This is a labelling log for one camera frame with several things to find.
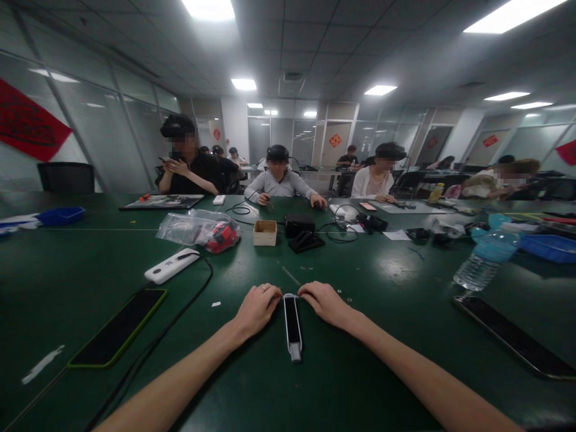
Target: green table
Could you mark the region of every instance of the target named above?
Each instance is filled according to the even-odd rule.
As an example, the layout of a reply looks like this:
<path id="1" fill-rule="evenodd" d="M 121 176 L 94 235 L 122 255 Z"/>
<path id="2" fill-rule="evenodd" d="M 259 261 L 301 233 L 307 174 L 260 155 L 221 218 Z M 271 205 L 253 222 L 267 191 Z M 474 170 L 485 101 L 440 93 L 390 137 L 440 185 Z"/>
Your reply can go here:
<path id="1" fill-rule="evenodd" d="M 165 211 L 120 212 L 133 195 L 58 196 L 0 194 L 0 216 L 81 205 L 86 218 L 69 227 L 21 230 L 0 242 L 3 430 L 50 383 L 53 385 L 14 425 L 14 430 L 81 430 L 127 367 L 208 277 L 197 261 L 163 287 L 169 295 L 116 365 L 108 370 L 59 373 L 69 358 L 113 316 L 145 281 L 144 271 L 175 253 L 178 245 L 155 238 Z M 227 198 L 222 209 L 242 197 Z M 332 203 L 358 200 L 337 200 Z M 275 210 L 255 209 L 245 221 L 280 221 L 286 211 L 308 212 L 317 226 L 331 214 L 304 199 L 273 198 Z M 480 202 L 471 202 L 478 206 Z M 561 203 L 503 202 L 504 212 L 570 211 Z M 205 199 L 196 208 L 214 209 Z M 434 217 L 484 220 L 484 215 L 388 215 L 392 229 L 419 227 Z M 194 350 L 236 313 L 252 285 L 270 282 L 284 293 L 320 280 L 342 290 L 351 306 L 418 350 L 524 427 L 574 424 L 576 383 L 532 374 L 493 337 L 452 304 L 464 291 L 451 283 L 472 244 L 446 251 L 381 234 L 360 235 L 296 255 L 284 236 L 274 248 L 252 246 L 252 228 L 219 255 L 202 255 L 215 275 L 166 335 L 137 375 L 127 397 Z M 576 366 L 574 266 L 517 256 L 478 295 L 530 335 Z M 212 308 L 213 302 L 221 306 Z M 438 430 L 439 424 L 373 354 L 356 340 L 298 305 L 303 362 L 292 364 L 284 319 L 275 313 L 266 329 L 235 352 L 209 379 L 175 429 L 203 430 Z M 62 354 L 28 385 L 21 378 L 50 351 Z"/>

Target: clear plastic bag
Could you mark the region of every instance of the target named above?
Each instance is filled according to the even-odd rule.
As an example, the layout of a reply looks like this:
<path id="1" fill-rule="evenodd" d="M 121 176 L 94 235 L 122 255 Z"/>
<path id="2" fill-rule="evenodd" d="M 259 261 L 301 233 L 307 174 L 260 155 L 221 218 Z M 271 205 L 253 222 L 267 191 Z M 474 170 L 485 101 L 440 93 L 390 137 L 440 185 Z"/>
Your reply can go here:
<path id="1" fill-rule="evenodd" d="M 156 237 L 186 246 L 199 245 L 220 253 L 240 240 L 240 225 L 224 213 L 190 210 L 188 214 L 168 213 Z"/>

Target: white device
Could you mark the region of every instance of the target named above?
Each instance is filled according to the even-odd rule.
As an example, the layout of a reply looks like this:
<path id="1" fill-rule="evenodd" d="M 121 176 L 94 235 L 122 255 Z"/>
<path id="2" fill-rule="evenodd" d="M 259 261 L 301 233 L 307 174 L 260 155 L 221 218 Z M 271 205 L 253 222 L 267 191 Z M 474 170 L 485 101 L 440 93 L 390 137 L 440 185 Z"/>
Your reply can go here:
<path id="1" fill-rule="evenodd" d="M 212 204 L 222 205 L 222 204 L 224 204 L 224 201 L 226 201 L 226 195 L 218 195 L 216 198 L 214 198 L 214 201 L 212 201 Z"/>
<path id="2" fill-rule="evenodd" d="M 184 270 L 200 257 L 200 253 L 190 248 L 182 249 L 160 264 L 152 267 L 144 277 L 156 285 L 162 285 L 175 274 Z"/>

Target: brown box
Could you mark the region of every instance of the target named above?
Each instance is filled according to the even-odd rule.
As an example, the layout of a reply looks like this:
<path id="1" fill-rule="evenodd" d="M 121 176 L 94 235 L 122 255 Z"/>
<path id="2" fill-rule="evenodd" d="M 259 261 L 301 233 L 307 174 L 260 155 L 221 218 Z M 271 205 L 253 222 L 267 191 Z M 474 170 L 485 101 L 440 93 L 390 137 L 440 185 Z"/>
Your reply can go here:
<path id="1" fill-rule="evenodd" d="M 276 221 L 256 221 L 254 246 L 276 246 Z"/>

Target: hand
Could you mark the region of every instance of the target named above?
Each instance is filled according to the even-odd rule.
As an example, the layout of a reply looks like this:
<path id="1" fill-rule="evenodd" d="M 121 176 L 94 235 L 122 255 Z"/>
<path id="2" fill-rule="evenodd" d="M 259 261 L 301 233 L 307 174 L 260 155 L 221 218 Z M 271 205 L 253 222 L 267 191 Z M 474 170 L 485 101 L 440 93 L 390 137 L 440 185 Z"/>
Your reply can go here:
<path id="1" fill-rule="evenodd" d="M 268 203 L 270 202 L 271 198 L 270 195 L 268 195 L 266 192 L 262 192 L 260 194 L 260 196 L 258 197 L 258 204 L 260 205 L 268 205 Z"/>
<path id="2" fill-rule="evenodd" d="M 253 286 L 248 291 L 238 313 L 232 320 L 233 328 L 239 332 L 243 341 L 264 328 L 281 298 L 280 288 L 268 283 Z"/>
<path id="3" fill-rule="evenodd" d="M 307 283 L 298 290 L 298 295 L 310 303 L 316 315 L 333 326 L 346 331 L 353 320 L 355 310 L 344 303 L 329 284 Z"/>
<path id="4" fill-rule="evenodd" d="M 170 171 L 174 174 L 180 174 L 181 176 L 186 176 L 190 169 L 188 168 L 188 164 L 186 162 L 182 162 L 181 160 L 175 161 L 170 160 L 166 163 Z"/>
<path id="5" fill-rule="evenodd" d="M 310 206 L 314 208 L 315 203 L 320 203 L 320 206 L 322 206 L 323 209 L 325 209 L 328 206 L 328 202 L 326 202 L 323 196 L 318 194 L 312 194 L 310 195 Z"/>
<path id="6" fill-rule="evenodd" d="M 391 203 L 395 203 L 397 201 L 396 198 L 394 198 L 392 195 L 376 195 L 376 201 L 378 202 L 391 202 Z"/>

